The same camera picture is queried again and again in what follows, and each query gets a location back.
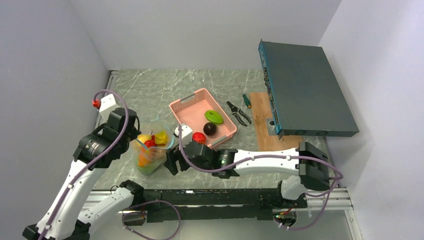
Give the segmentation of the red cracked fruit toy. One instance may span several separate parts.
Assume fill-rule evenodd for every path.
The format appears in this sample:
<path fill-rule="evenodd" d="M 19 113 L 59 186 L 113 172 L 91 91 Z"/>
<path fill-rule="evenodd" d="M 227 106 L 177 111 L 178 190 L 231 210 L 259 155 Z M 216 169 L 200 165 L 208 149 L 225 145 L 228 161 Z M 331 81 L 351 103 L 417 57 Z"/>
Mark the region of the red cracked fruit toy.
<path fill-rule="evenodd" d="M 207 138 L 202 132 L 194 132 L 192 134 L 192 140 L 199 144 L 204 145 L 207 141 Z"/>

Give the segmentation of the yellow starfruit toy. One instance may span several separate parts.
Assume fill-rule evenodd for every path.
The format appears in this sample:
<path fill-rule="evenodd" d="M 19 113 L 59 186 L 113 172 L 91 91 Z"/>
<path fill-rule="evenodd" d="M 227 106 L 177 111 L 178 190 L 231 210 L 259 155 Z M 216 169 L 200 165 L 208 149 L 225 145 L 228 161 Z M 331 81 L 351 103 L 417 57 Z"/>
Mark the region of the yellow starfruit toy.
<path fill-rule="evenodd" d="M 166 131 L 161 131 L 154 134 L 154 142 L 158 146 L 165 146 L 168 143 L 169 137 Z"/>

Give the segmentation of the clear zip top bag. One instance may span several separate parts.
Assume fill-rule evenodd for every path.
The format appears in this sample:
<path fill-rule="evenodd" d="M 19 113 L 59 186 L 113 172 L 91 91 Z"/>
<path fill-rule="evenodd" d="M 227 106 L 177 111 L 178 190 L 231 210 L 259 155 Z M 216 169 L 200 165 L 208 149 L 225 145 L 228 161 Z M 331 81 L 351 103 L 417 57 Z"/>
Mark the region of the clear zip top bag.
<path fill-rule="evenodd" d="M 135 140 L 131 142 L 130 146 L 131 146 L 131 149 L 133 150 L 131 158 L 135 162 L 135 166 L 137 169 L 138 169 L 139 152 L 142 148 L 146 150 L 149 149 L 149 150 L 155 151 L 153 164 L 164 164 L 167 159 L 166 152 L 168 149 L 170 149 L 174 145 L 174 142 L 175 142 L 175 137 L 173 135 L 173 132 L 162 121 L 156 119 L 154 121 L 142 121 L 140 123 L 140 134 L 151 135 L 152 140 L 154 140 L 154 134 L 159 133 L 161 131 L 166 131 L 166 133 L 168 134 L 168 142 L 166 145 L 157 145 L 156 147 L 146 148 L 146 146 L 143 143 L 139 143 L 137 141 L 137 137 Z"/>

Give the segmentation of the orange red mango toy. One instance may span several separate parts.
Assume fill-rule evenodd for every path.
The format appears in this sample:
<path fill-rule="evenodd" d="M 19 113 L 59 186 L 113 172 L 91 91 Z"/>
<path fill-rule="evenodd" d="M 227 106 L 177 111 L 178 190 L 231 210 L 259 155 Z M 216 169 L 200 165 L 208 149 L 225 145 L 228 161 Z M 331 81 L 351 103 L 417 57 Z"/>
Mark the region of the orange red mango toy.
<path fill-rule="evenodd" d="M 151 165 L 155 161 L 155 154 L 153 149 L 141 148 L 137 165 L 141 168 Z"/>

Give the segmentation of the red pomegranate toy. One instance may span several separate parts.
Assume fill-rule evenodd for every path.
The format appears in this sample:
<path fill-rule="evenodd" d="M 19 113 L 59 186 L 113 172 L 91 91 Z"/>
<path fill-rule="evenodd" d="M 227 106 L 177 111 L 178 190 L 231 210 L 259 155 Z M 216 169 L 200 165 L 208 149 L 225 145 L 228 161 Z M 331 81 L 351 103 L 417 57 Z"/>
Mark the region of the red pomegranate toy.
<path fill-rule="evenodd" d="M 157 146 L 156 142 L 153 139 L 148 139 L 143 144 L 146 146 L 147 149 Z"/>

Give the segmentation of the green cabbage toy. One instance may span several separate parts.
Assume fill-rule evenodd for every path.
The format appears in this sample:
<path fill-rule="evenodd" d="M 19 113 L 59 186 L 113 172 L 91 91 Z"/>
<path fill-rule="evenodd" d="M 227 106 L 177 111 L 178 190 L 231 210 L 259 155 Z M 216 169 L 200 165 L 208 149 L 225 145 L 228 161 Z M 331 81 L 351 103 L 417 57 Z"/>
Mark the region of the green cabbage toy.
<path fill-rule="evenodd" d="M 161 163 L 159 164 L 152 163 L 152 164 L 147 164 L 144 166 L 138 166 L 137 169 L 142 175 L 149 176 L 152 173 L 154 173 L 161 165 L 162 165 Z"/>

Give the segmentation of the yellow bumpy fruit toy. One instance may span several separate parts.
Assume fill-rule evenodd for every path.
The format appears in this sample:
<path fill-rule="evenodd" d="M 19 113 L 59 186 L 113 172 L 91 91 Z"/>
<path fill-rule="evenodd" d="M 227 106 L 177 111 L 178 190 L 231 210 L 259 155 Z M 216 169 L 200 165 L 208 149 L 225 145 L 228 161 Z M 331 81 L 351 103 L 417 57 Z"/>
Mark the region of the yellow bumpy fruit toy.
<path fill-rule="evenodd" d="M 139 134 L 136 139 L 139 143 L 144 144 L 146 141 L 152 140 L 150 134 Z"/>

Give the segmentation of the pink plastic basket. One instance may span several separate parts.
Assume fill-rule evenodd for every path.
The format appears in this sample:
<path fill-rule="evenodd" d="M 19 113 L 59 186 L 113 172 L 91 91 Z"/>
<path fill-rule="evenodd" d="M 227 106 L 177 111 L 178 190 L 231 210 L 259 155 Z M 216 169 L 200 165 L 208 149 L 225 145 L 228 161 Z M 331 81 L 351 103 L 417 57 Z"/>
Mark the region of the pink plastic basket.
<path fill-rule="evenodd" d="M 238 130 L 231 118 L 206 88 L 200 88 L 183 99 L 171 102 L 169 108 L 178 123 L 189 126 L 194 132 L 203 131 L 204 125 L 208 122 L 205 117 L 207 111 L 217 112 L 223 118 L 223 123 L 217 126 L 215 135 L 206 137 L 205 144 L 210 148 L 215 148 L 228 141 Z"/>

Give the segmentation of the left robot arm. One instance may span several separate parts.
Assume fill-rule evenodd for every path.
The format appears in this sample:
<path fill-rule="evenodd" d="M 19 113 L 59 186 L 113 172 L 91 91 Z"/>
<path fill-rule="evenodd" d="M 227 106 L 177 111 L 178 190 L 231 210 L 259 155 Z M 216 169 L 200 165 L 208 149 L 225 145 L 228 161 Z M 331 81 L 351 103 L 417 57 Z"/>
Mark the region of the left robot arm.
<path fill-rule="evenodd" d="M 27 240 L 65 240 L 73 235 L 89 238 L 91 224 L 79 215 L 92 188 L 112 161 L 118 160 L 140 134 L 140 122 L 132 109 L 118 107 L 107 121 L 84 136 L 73 154 L 68 176 L 44 217 L 25 227 Z"/>

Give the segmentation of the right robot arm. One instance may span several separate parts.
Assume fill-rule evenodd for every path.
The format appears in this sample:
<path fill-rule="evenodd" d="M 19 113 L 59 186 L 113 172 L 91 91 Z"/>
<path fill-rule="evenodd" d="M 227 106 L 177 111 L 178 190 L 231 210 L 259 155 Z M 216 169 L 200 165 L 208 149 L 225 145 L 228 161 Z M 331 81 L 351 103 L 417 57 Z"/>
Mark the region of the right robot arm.
<path fill-rule="evenodd" d="M 308 190 L 328 191 L 331 188 L 328 156 L 309 142 L 298 147 L 277 151 L 247 151 L 241 149 L 211 149 L 198 142 L 190 142 L 183 149 L 178 146 L 166 151 L 164 166 L 172 175 L 193 167 L 220 179 L 253 173 L 287 174 L 277 188 L 276 203 L 289 207 Z"/>

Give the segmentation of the dark mangosteen toy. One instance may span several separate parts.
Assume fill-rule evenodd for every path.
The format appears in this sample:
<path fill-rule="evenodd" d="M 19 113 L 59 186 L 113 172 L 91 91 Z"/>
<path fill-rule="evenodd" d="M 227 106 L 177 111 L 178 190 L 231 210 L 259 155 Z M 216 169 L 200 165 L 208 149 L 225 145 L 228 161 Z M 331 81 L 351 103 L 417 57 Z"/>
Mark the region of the dark mangosteen toy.
<path fill-rule="evenodd" d="M 208 122 L 203 126 L 203 132 L 206 136 L 214 136 L 218 132 L 218 126 L 213 122 Z"/>

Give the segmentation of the green pepper toy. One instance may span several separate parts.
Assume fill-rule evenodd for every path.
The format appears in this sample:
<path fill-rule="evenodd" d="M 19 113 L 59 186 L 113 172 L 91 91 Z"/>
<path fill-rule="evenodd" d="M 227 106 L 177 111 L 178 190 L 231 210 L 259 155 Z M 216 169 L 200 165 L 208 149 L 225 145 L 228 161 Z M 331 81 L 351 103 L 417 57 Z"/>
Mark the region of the green pepper toy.
<path fill-rule="evenodd" d="M 221 125 L 224 123 L 223 117 L 215 110 L 211 110 L 211 109 L 207 110 L 204 113 L 204 116 L 209 122 L 215 125 Z"/>

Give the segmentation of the wooden board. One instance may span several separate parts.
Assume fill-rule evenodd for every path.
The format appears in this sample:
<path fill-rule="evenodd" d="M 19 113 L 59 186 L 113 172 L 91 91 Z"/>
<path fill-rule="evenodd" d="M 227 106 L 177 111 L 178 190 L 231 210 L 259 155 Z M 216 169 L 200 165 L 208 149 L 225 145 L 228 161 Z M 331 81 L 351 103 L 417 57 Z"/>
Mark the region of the wooden board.
<path fill-rule="evenodd" d="M 251 92 L 249 97 L 258 150 L 268 152 L 297 148 L 299 143 L 303 141 L 301 136 L 285 135 L 279 138 L 272 127 L 268 128 L 273 120 L 268 94 L 266 92 Z"/>

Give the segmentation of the black handled pliers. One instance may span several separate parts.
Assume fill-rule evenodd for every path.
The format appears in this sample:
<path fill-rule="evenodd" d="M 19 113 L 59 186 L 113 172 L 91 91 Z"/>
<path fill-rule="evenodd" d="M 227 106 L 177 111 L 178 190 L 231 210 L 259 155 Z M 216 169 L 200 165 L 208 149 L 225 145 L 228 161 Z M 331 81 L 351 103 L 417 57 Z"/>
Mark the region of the black handled pliers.
<path fill-rule="evenodd" d="M 252 120 L 250 119 L 250 117 L 246 113 L 244 113 L 240 108 L 233 105 L 230 101 L 227 101 L 226 104 L 230 108 L 231 114 L 237 119 L 239 124 L 241 124 L 242 126 L 245 126 L 245 127 L 248 126 L 242 120 L 242 118 L 244 118 L 250 125 L 252 124 Z"/>

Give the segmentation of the green handled screwdriver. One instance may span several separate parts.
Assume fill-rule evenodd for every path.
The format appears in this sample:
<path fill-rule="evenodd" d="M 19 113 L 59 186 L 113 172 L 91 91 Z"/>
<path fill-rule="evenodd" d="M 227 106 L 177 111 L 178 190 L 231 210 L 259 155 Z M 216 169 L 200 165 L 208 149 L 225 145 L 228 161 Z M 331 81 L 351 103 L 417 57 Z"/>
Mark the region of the green handled screwdriver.
<path fill-rule="evenodd" d="M 242 95 L 245 106 L 250 109 L 252 107 L 251 101 L 246 94 Z"/>

